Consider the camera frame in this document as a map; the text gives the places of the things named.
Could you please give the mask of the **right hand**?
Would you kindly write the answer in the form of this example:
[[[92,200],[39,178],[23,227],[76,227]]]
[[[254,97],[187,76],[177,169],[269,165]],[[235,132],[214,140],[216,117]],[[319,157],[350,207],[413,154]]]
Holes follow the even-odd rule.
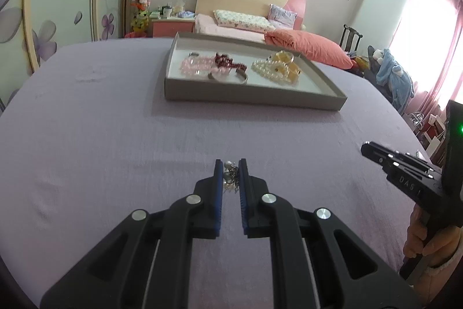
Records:
[[[431,257],[429,266],[438,267],[449,261],[456,253],[462,238],[462,229],[447,227],[425,243],[428,237],[428,228],[421,221],[423,210],[418,205],[410,215],[410,225],[407,228],[407,240],[403,246],[403,254],[406,258],[414,258],[418,255]]]

